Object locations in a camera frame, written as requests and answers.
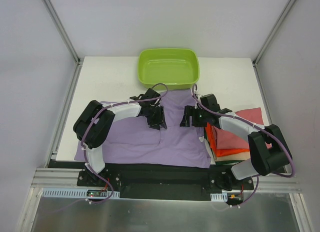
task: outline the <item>white wall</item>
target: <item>white wall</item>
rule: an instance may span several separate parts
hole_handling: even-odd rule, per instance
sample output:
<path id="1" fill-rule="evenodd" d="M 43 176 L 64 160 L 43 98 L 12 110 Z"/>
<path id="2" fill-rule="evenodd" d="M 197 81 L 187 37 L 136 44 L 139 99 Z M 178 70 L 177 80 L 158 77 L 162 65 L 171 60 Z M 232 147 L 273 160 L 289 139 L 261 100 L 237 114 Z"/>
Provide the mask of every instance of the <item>white wall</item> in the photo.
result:
<path id="1" fill-rule="evenodd" d="M 75 64 L 41 0 L 0 0 L 0 231 L 14 231 Z"/>
<path id="2" fill-rule="evenodd" d="M 258 64 L 272 121 L 293 154 L 315 230 L 320 228 L 320 0 L 298 0 Z"/>
<path id="3" fill-rule="evenodd" d="M 288 0 L 51 1 L 80 57 L 184 47 L 253 59 Z"/>

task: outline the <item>white table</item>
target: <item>white table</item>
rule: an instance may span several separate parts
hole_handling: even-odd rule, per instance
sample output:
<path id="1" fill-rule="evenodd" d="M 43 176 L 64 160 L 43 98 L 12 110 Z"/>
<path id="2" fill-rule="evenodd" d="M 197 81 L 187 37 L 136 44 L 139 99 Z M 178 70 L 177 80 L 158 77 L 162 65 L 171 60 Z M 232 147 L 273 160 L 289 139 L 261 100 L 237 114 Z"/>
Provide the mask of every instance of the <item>white table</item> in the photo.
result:
<path id="1" fill-rule="evenodd" d="M 257 78 L 249 58 L 198 58 L 199 93 L 215 94 L 221 108 L 238 111 L 261 107 L 264 124 L 267 114 Z M 66 120 L 57 161 L 74 161 L 78 140 L 73 125 L 91 100 L 125 101 L 144 93 L 138 81 L 138 57 L 86 57 Z"/>

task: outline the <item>folded cloth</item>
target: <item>folded cloth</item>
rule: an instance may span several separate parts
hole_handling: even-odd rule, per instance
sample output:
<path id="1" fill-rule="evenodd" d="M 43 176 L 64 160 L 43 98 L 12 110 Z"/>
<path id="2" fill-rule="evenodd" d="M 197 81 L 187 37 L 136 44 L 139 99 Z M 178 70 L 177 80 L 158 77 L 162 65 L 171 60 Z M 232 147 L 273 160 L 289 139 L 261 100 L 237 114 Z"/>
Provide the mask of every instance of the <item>folded cloth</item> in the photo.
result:
<path id="1" fill-rule="evenodd" d="M 211 158 L 199 139 L 204 130 L 180 127 L 185 106 L 195 104 L 190 89 L 169 91 L 160 104 L 167 130 L 149 128 L 145 117 L 119 120 L 112 124 L 102 144 L 103 160 L 209 168 Z M 83 154 L 79 143 L 74 159 L 84 161 Z"/>
<path id="2" fill-rule="evenodd" d="M 219 157 L 230 156 L 237 153 L 249 152 L 249 149 L 217 149 L 216 137 L 215 137 L 215 134 L 213 133 L 212 126 L 209 123 L 205 127 L 205 132 L 207 136 L 206 139 L 209 142 L 210 148 L 213 150 L 215 154 L 215 159 L 214 159 L 215 161 L 217 161 L 217 158 Z"/>
<path id="3" fill-rule="evenodd" d="M 264 124 L 261 108 L 245 109 L 236 112 L 236 114 L 253 123 Z M 214 134 L 216 136 L 217 149 L 249 149 L 247 141 L 229 131 L 214 127 Z"/>

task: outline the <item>green plastic basin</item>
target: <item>green plastic basin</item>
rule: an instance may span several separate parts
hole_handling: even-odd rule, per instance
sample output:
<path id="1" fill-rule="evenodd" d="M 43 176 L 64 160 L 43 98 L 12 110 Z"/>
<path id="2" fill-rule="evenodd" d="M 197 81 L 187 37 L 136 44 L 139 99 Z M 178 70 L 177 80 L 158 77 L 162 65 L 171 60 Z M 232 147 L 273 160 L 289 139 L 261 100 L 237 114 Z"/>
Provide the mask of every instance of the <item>green plastic basin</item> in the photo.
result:
<path id="1" fill-rule="evenodd" d="M 190 49 L 147 49 L 139 56 L 138 77 L 147 88 L 156 83 L 169 89 L 190 88 L 199 79 L 198 58 Z"/>

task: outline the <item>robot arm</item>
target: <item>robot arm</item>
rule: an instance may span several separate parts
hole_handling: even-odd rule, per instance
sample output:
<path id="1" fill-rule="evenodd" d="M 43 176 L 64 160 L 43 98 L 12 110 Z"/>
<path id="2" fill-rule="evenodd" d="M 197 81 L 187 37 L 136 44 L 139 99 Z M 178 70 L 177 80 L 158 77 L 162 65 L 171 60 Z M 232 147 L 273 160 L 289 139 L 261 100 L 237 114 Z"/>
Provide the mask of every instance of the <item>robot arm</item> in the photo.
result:
<path id="1" fill-rule="evenodd" d="M 189 118 L 192 117 L 192 125 L 195 127 L 205 127 L 207 123 L 209 123 L 219 129 L 234 133 L 249 143 L 250 159 L 240 162 L 231 168 L 232 179 L 242 180 L 258 174 L 267 175 L 289 164 L 286 154 L 273 139 L 267 137 L 264 133 L 245 122 L 235 119 L 235 117 L 239 116 L 231 110 L 226 108 L 220 109 L 217 99 L 213 94 L 202 96 L 200 100 L 202 105 L 211 111 L 226 114 L 229 115 L 229 117 L 217 116 L 202 108 L 186 106 L 184 108 L 184 116 L 180 126 L 189 127 Z M 274 135 L 280 140 L 290 154 L 279 127 L 273 124 L 270 126 L 255 124 L 255 126 Z M 272 147 L 267 148 L 266 143 L 271 144 Z"/>
<path id="2" fill-rule="evenodd" d="M 160 94 L 153 89 L 148 89 L 145 94 L 141 94 L 138 97 L 131 97 L 127 104 L 111 107 L 99 115 L 84 140 L 88 164 L 90 164 L 96 173 L 100 173 L 105 167 L 102 155 L 102 144 L 107 138 L 112 123 L 125 118 L 144 116 L 147 118 L 146 120 L 150 128 L 157 130 L 160 130 L 161 127 L 167 128 L 164 119 L 164 109 L 159 105 L 160 100 L 141 101 L 156 97 L 160 97 Z M 73 126 L 73 130 L 80 141 L 82 141 L 95 115 L 103 107 L 103 104 L 93 100 L 89 102 L 82 112 Z"/>

